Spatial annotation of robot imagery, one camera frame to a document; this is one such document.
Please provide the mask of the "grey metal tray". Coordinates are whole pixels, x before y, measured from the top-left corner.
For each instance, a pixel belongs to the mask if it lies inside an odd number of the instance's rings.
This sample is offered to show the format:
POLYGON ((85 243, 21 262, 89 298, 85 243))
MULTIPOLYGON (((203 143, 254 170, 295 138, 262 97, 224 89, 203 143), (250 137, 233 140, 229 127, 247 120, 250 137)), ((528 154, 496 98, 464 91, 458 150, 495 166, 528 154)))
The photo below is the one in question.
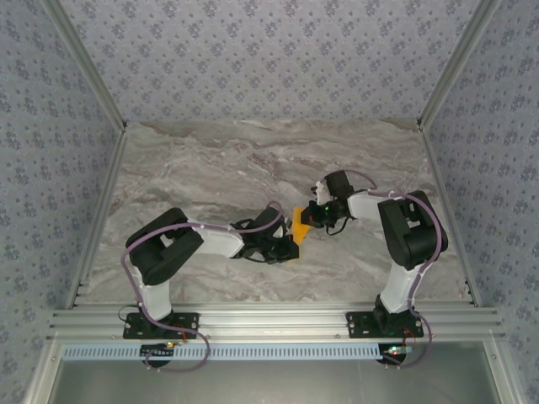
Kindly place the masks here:
POLYGON ((412 369, 376 361, 211 361, 192 373, 139 361, 66 361, 50 404, 501 404, 483 348, 436 344, 412 369))

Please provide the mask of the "aluminium table side rail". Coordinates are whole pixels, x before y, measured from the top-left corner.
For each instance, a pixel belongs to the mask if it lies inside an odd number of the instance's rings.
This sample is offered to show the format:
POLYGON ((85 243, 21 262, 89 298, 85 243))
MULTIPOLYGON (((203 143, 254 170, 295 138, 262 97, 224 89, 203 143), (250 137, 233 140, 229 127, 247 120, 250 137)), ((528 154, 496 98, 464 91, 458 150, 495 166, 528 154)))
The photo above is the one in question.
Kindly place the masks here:
POLYGON ((88 236, 83 244, 81 256, 77 263, 75 274, 73 275, 70 290, 67 294, 65 304, 66 310, 71 310, 75 306, 78 291, 81 285, 87 281, 96 254, 99 251, 101 236, 103 235, 104 226, 109 214, 110 202, 112 200, 118 172, 125 151, 125 144, 127 141, 125 133, 126 128, 122 127, 118 133, 115 148, 104 178, 103 187, 90 223, 88 236))
POLYGON ((475 277, 473 275, 472 268, 467 257, 466 249, 463 245, 462 237, 456 223, 453 209, 451 208, 449 196, 446 191, 446 187, 444 185, 443 178, 435 158, 434 150, 432 148, 432 145, 430 144, 428 134, 422 126, 419 127, 419 133, 425 156, 429 162, 432 175, 434 177, 435 187, 440 198, 441 209, 443 210, 443 215, 446 219, 446 230, 450 238, 450 244, 455 250, 456 256, 458 258, 459 264, 461 265, 461 269, 464 275, 469 300, 475 307, 482 307, 483 300, 477 287, 477 283, 475 281, 475 277))

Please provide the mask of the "aluminium frame cross beam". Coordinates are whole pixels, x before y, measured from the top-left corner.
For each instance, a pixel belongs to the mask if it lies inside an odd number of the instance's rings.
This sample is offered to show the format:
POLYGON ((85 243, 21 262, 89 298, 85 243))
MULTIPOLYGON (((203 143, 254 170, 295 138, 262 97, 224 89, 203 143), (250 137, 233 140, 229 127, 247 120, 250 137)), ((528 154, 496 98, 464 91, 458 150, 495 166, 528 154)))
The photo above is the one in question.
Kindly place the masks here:
MULTIPOLYGON (((48 340, 117 342, 123 324, 120 305, 84 304, 54 311, 48 340)), ((177 304, 177 312, 200 314, 199 329, 216 343, 337 342, 349 337, 345 315, 371 311, 371 303, 344 302, 222 302, 177 304)), ((429 322, 436 342, 502 340, 504 330, 494 308, 463 300, 423 301, 417 310, 429 322)))

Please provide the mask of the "aluminium tray side rail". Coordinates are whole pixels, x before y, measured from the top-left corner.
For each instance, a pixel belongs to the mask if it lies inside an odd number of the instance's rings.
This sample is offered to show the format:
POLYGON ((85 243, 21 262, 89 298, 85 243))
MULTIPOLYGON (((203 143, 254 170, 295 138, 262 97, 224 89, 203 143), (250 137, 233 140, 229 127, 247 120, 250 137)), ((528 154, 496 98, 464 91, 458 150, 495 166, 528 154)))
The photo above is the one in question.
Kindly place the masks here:
POLYGON ((63 343, 47 339, 23 404, 48 404, 63 355, 63 343))
POLYGON ((487 354, 488 366, 494 379, 501 404, 526 404, 522 385, 509 344, 500 339, 490 338, 483 343, 487 354))

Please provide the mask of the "small controller circuit board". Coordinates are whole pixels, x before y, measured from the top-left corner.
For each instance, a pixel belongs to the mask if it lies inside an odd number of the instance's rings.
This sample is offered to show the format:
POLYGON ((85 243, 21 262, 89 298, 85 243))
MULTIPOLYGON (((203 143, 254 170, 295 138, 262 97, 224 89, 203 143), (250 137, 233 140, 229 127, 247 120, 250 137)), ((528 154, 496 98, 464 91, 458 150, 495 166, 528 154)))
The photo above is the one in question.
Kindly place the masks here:
POLYGON ((161 360, 172 358, 175 350, 173 343, 152 343, 142 344, 139 349, 139 356, 144 359, 161 360))
POLYGON ((408 354, 413 352, 413 348, 407 345, 381 345, 380 346, 381 354, 384 358, 396 358, 403 357, 405 358, 408 354))

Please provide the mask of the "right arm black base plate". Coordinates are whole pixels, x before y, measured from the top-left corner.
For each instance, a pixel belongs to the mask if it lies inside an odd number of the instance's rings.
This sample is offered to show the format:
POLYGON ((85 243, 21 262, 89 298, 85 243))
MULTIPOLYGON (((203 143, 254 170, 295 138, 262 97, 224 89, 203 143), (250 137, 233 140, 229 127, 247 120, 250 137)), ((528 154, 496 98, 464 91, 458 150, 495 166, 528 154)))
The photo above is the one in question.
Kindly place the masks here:
POLYGON ((351 311, 345 315, 350 338, 421 338, 422 322, 408 311, 381 314, 374 311, 351 311))

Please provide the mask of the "aluminium frame corner post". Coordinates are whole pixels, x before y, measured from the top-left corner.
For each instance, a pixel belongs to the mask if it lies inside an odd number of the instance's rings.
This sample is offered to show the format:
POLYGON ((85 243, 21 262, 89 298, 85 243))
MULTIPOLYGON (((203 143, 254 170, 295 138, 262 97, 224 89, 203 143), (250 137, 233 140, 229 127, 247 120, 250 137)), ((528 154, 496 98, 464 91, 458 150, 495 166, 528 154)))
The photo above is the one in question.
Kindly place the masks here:
POLYGON ((418 127, 423 133, 433 123, 500 3, 501 0, 478 0, 418 117, 418 127))
POLYGON ((55 25, 58 34, 70 51, 110 123, 117 131, 123 133, 125 120, 60 0, 40 0, 40 3, 55 25))

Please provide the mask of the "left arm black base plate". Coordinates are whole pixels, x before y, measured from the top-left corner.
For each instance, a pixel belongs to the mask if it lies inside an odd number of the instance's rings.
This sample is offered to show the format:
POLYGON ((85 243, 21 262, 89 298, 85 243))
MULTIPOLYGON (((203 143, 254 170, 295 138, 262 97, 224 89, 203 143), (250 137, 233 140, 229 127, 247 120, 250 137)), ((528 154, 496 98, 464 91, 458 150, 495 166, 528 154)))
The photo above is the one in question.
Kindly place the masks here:
MULTIPOLYGON (((172 312, 161 320, 162 324, 171 327, 182 327, 186 329, 197 330, 199 327, 199 314, 194 312, 172 312)), ((158 327, 147 320, 141 312, 132 312, 126 316, 123 330, 123 338, 134 340, 149 340, 149 339, 196 339, 192 333, 168 330, 158 327)))

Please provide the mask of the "yellow paper sheet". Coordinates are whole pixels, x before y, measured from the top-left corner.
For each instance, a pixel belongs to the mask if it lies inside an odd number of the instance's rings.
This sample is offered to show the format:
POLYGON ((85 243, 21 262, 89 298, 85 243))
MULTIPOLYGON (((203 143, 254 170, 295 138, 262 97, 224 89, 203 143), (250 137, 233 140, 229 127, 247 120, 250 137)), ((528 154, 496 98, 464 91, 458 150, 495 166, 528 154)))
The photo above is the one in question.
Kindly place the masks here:
POLYGON ((309 225, 302 223, 302 207, 295 207, 293 209, 292 220, 291 220, 291 234, 294 243, 300 247, 303 243, 307 233, 310 231, 311 227, 309 225))

